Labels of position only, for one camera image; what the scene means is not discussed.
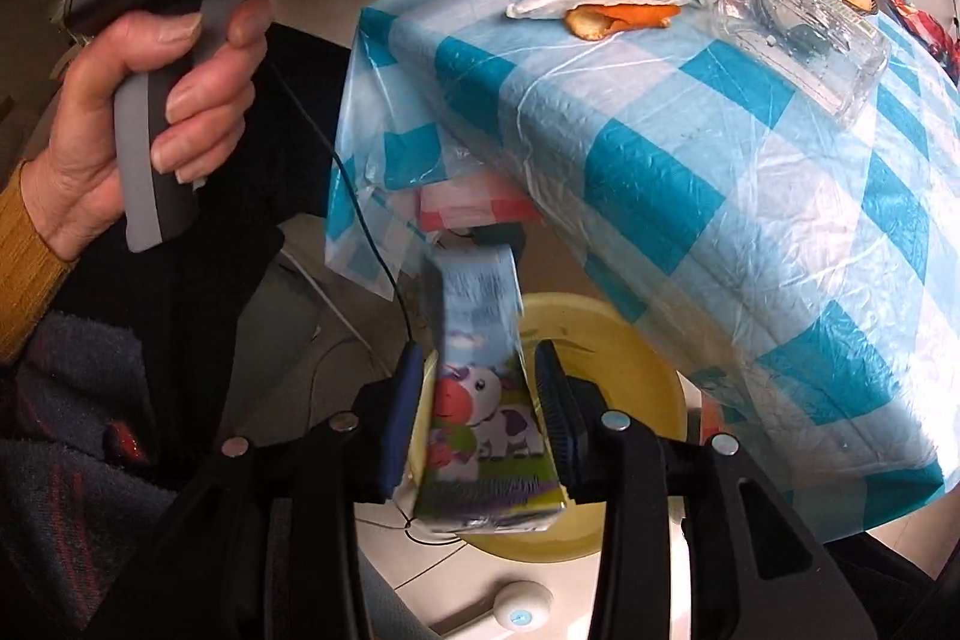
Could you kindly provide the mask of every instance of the gray handle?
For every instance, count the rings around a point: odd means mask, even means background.
[[[134,253],[179,237],[200,212],[193,185],[179,184],[173,173],[157,173],[150,162],[150,147],[168,127],[170,91],[227,41],[230,16],[242,1],[203,0],[203,32],[193,52],[160,70],[131,74],[114,95],[117,166],[127,212],[127,245]]]

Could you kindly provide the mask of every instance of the clear plastic bottle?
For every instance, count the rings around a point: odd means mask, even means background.
[[[837,0],[695,0],[713,34],[765,63],[848,128],[890,57],[890,44]]]

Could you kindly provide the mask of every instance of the white round knob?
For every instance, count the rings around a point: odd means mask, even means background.
[[[496,622],[510,632],[532,632],[550,618],[553,595],[533,581],[520,581],[504,586],[493,600]]]

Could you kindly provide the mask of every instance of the red and white checkered cloth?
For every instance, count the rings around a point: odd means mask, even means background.
[[[540,220],[519,186],[489,170],[421,188],[421,231]]]

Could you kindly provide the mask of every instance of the checkered tablecloth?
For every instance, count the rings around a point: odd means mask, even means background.
[[[878,19],[891,65],[844,132],[702,11],[585,43],[511,1],[362,14],[337,148],[388,263],[415,271],[429,239],[416,188],[482,159],[822,538],[953,487],[960,107],[923,48]],[[326,258],[387,295],[337,172]]]

